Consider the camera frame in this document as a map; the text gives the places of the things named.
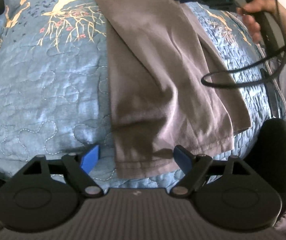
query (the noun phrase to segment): blue quilt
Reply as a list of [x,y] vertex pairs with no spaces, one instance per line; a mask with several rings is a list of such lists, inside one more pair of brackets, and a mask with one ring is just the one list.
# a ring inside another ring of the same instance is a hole
[[[124,180],[115,172],[110,127],[105,18],[95,0],[6,0],[0,16],[0,178],[8,179],[37,154],[57,159],[100,144],[90,176],[108,187],[172,187],[183,173]],[[190,3],[228,69],[261,58],[245,29],[227,14]],[[260,78],[259,68],[234,75]],[[235,136],[244,157],[270,118],[264,86],[241,89],[252,128]],[[280,115],[284,104],[279,100]]]

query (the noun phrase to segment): black handle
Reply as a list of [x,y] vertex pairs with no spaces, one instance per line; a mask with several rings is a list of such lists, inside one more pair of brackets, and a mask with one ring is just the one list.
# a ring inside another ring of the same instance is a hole
[[[246,0],[234,0],[237,7],[244,7]],[[250,14],[256,22],[261,26],[261,35],[265,44],[266,55],[272,55],[276,50],[285,45],[284,37],[277,21],[269,12],[257,12]],[[278,55],[281,60],[284,56],[284,52]]]

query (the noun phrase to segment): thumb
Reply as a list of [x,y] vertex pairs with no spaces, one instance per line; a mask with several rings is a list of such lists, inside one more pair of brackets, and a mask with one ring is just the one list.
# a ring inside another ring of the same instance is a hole
[[276,3],[275,0],[253,0],[250,3],[247,3],[243,9],[249,13],[266,11],[271,14],[275,14]]

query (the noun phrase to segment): red flower print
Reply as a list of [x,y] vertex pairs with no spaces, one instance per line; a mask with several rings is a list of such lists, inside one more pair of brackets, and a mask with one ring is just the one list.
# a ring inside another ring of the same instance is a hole
[[59,27],[59,26],[61,26],[61,24],[63,23],[63,21],[59,21],[59,22],[57,22],[56,23],[56,27]]

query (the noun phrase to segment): fabric hem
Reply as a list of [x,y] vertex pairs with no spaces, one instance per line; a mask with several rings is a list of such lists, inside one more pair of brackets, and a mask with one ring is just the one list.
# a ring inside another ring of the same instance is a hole
[[[202,151],[200,153],[213,157],[215,156],[215,154],[213,154],[214,152],[220,154],[222,152],[230,151],[233,148],[234,138],[231,137],[227,138],[223,142],[216,142],[216,147],[211,148],[211,150]],[[159,159],[149,162],[115,162],[115,168],[117,177],[120,179],[144,179],[168,172],[173,172],[179,169],[174,159]]]

